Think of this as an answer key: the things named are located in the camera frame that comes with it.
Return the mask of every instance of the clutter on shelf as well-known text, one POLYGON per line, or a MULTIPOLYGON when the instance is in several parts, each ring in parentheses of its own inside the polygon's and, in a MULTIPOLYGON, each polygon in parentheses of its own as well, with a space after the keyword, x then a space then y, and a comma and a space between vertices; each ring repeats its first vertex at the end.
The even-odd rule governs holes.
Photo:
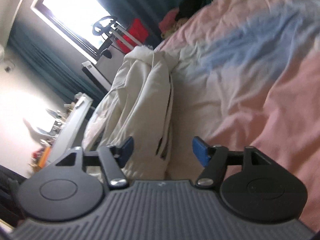
POLYGON ((72 110, 77 108, 82 104, 81 97, 83 93, 79 92, 74 97, 74 102, 70 104, 65 104, 65 113, 61 111, 53 111, 50 109, 46 109, 47 113, 55 118, 55 122, 51 128, 50 132, 44 131, 39 127, 32 127, 33 130, 43 139, 40 140, 41 148, 32 152, 31 154, 31 164, 34 172, 37 172, 44 168, 47 165, 47 159, 50 154, 51 148, 53 143, 55 142, 56 138, 58 137, 60 131, 63 129, 64 124, 67 121, 67 118, 71 114, 72 110))

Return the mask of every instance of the orange object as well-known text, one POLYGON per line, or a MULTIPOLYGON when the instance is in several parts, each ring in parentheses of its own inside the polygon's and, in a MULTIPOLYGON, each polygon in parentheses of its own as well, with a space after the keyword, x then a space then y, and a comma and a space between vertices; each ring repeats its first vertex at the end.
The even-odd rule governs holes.
POLYGON ((47 163, 47 159, 48 159, 48 156, 50 154, 50 151, 51 151, 51 147, 50 146, 47 146, 38 162, 38 167, 39 168, 43 168, 45 166, 45 164, 47 163))

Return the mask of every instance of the bed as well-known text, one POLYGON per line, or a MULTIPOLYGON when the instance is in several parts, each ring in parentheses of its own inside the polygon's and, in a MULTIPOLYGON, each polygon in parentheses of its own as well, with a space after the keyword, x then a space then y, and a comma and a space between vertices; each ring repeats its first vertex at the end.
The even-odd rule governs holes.
MULTIPOLYGON (((301 220, 319 230, 320 0, 214 0, 155 51, 179 59, 168 79, 165 177, 201 173, 194 136, 230 150, 253 145, 303 181, 301 220)), ((84 140, 93 136, 99 109, 84 140)))

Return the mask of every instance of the white wall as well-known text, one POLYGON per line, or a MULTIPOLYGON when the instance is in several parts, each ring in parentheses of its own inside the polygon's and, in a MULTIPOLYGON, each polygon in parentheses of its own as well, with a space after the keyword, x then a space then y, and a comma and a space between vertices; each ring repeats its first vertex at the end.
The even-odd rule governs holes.
MULTIPOLYGON (((36 30, 37 33, 48 43, 52 51, 69 67, 73 68, 79 75, 87 76, 82 72, 81 63, 88 59, 82 55, 77 49, 74 48, 68 41, 61 35, 53 30, 44 20, 42 20, 32 9, 34 0, 23 0, 20 9, 17 13, 16 20, 23 22, 30 29, 36 30)), ((99 66, 102 73, 115 73, 122 65, 123 56, 114 48, 110 48, 113 55, 111 60, 107 59, 103 66, 99 66)), ((113 80, 112 76, 106 76, 110 81, 113 80)))
POLYGON ((18 54, 10 48, 5 53, 15 68, 6 73, 4 68, 11 63, 0 64, 0 165, 28 177, 31 153, 40 145, 31 138, 23 119, 45 108, 62 110, 64 102, 18 54))
POLYGON ((22 0, 0 0, 0 44, 5 47, 22 0))

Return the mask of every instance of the red pillow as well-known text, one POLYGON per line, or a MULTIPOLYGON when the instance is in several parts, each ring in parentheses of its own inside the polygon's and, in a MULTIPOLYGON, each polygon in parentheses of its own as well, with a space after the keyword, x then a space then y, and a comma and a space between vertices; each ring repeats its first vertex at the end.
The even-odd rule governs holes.
POLYGON ((179 12, 179 8, 174 8, 170 10, 163 18, 161 22, 159 22, 159 29, 162 33, 167 32, 175 23, 175 17, 179 12))

